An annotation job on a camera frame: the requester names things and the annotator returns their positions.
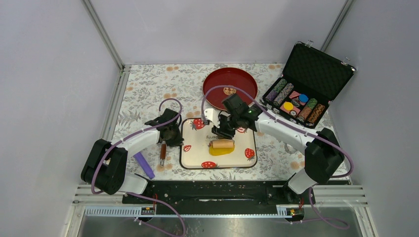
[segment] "blue poker chip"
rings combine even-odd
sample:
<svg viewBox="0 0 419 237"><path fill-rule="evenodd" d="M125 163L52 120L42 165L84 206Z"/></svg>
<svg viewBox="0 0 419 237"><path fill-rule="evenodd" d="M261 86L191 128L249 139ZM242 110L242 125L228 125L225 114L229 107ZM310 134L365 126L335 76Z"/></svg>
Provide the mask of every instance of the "blue poker chip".
<svg viewBox="0 0 419 237"><path fill-rule="evenodd" d="M308 97L304 94L301 94L298 99L300 100L300 102L302 103L306 103L308 101Z"/></svg>

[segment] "yellow object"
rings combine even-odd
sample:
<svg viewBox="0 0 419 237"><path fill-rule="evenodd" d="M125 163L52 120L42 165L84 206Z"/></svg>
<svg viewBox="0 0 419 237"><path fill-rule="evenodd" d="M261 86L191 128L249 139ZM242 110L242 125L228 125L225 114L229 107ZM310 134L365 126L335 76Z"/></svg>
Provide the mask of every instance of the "yellow object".
<svg viewBox="0 0 419 237"><path fill-rule="evenodd" d="M226 155L226 154L230 154L234 151L234 148L236 146L233 144L232 148L214 148L212 146L209 147L209 154L211 156L221 156L221 155Z"/></svg>
<svg viewBox="0 0 419 237"><path fill-rule="evenodd" d="M292 110L294 108L294 105L292 105L290 102L285 102L284 103L284 108L286 110Z"/></svg>
<svg viewBox="0 0 419 237"><path fill-rule="evenodd" d="M211 141L211 146L215 149L219 148L232 148L234 146L234 141L229 139L219 139Z"/></svg>

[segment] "yellow poker chip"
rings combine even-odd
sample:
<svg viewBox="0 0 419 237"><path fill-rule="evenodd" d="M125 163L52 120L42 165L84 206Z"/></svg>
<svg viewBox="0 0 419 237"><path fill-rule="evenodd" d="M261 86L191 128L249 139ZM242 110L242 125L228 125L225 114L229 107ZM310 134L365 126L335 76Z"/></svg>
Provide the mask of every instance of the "yellow poker chip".
<svg viewBox="0 0 419 237"><path fill-rule="evenodd" d="M292 105L290 102L284 103L284 109L286 110L292 110L294 108L294 105Z"/></svg>

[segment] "red plate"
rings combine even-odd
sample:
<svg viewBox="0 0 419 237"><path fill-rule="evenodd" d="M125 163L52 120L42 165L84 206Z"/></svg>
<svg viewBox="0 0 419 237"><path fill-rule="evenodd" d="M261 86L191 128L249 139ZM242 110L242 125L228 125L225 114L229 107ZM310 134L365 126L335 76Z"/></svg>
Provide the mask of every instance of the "red plate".
<svg viewBox="0 0 419 237"><path fill-rule="evenodd" d="M217 85L232 85L244 90L251 95L253 99L256 98L256 81L254 81L253 77L249 73L241 69L221 68L213 71L204 81L204 85L202 87L204 95L209 89ZM207 101L219 110L226 110L222 101L233 93L237 93L248 105L252 102L252 100L242 92L235 91L234 89L228 87L214 89L207 96Z"/></svg>

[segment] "gray wall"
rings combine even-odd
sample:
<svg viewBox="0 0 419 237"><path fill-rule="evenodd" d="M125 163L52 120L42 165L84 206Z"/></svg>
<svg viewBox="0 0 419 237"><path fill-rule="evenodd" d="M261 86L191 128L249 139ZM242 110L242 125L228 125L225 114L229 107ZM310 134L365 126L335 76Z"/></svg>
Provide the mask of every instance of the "gray wall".
<svg viewBox="0 0 419 237"><path fill-rule="evenodd" d="M345 0L92 0L122 60L286 62L320 48Z"/></svg>
<svg viewBox="0 0 419 237"><path fill-rule="evenodd" d="M0 3L2 237L58 236L118 70L82 3Z"/></svg>
<svg viewBox="0 0 419 237"><path fill-rule="evenodd" d="M330 111L381 237L418 234L418 12L418 1L358 0L328 50L358 68Z"/></svg>

